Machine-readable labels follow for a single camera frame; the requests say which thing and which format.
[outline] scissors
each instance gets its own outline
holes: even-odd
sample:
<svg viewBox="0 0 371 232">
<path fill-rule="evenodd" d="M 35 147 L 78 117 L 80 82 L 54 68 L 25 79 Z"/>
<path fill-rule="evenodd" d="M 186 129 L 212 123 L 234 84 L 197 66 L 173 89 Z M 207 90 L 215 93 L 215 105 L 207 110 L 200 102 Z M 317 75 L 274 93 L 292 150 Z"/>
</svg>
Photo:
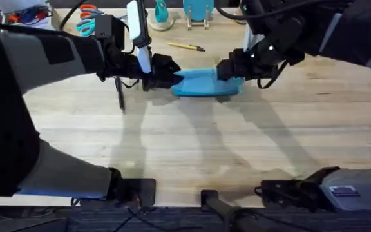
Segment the scissors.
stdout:
<svg viewBox="0 0 371 232">
<path fill-rule="evenodd" d="M 80 7 L 81 19 L 94 19 L 97 15 L 102 15 L 104 12 L 100 11 L 96 6 L 91 4 L 84 4 Z"/>
<path fill-rule="evenodd" d="M 89 36 L 95 30 L 95 19 L 83 19 L 81 22 L 77 23 L 75 29 L 77 29 L 82 36 Z"/>
</svg>

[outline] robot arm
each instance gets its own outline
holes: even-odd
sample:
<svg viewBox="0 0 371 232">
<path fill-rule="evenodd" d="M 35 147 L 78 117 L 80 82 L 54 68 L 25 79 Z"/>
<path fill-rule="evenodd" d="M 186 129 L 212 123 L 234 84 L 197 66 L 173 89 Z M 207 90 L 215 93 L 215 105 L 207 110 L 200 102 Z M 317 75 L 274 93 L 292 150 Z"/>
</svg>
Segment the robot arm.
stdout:
<svg viewBox="0 0 371 232">
<path fill-rule="evenodd" d="M 301 62 L 306 53 L 371 68 L 371 1 L 243 0 L 241 8 L 245 16 L 217 9 L 228 18 L 246 19 L 251 32 L 264 39 L 222 60 L 220 80 L 245 77 L 268 88 L 286 65 Z M 262 86 L 261 79 L 270 82 Z"/>
</svg>

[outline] blue object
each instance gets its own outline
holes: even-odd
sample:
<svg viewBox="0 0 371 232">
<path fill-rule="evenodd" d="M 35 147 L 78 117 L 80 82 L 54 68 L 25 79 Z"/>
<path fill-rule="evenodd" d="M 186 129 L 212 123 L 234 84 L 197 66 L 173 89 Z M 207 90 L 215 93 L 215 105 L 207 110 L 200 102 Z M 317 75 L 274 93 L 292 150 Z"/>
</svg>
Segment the blue object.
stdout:
<svg viewBox="0 0 371 232">
<path fill-rule="evenodd" d="M 82 36 L 89 36 L 95 30 L 95 19 L 84 19 L 75 27 Z"/>
<path fill-rule="evenodd" d="M 168 19 L 168 10 L 164 0 L 156 0 L 157 5 L 155 6 L 155 21 L 158 23 L 164 23 Z"/>
<path fill-rule="evenodd" d="M 201 21 L 205 19 L 205 9 L 209 6 L 209 13 L 213 11 L 214 0 L 183 0 L 183 9 L 188 15 L 188 8 L 191 7 L 191 19 Z"/>
<path fill-rule="evenodd" d="M 217 70 L 206 68 L 200 70 L 186 70 L 175 73 L 184 77 L 179 84 L 171 87 L 176 96 L 224 96 L 240 93 L 244 83 L 243 78 L 233 77 L 228 81 L 217 79 Z"/>
</svg>

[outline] blue scissors handle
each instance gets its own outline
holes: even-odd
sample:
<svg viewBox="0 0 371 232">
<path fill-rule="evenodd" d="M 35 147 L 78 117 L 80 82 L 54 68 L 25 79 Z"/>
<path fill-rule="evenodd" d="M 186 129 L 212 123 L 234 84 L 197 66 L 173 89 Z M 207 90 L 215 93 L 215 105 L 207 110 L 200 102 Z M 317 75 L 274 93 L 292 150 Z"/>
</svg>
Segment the blue scissors handle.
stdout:
<svg viewBox="0 0 371 232">
<path fill-rule="evenodd" d="M 82 36 L 89 36 L 95 30 L 95 19 L 84 19 L 75 27 Z"/>
</svg>

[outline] yellow pencil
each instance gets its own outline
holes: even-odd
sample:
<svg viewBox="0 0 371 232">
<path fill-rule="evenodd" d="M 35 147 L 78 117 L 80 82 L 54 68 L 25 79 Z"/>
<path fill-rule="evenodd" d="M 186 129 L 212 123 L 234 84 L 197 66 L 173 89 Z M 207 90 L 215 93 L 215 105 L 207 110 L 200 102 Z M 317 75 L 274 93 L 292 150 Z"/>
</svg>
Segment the yellow pencil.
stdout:
<svg viewBox="0 0 371 232">
<path fill-rule="evenodd" d="M 179 43 L 168 43 L 170 46 L 176 46 L 178 48 L 185 48 L 185 49 L 190 49 L 190 50 L 196 50 L 200 52 L 205 52 L 205 49 L 199 46 L 194 46 L 194 45 L 185 45 L 185 44 L 179 44 Z"/>
</svg>

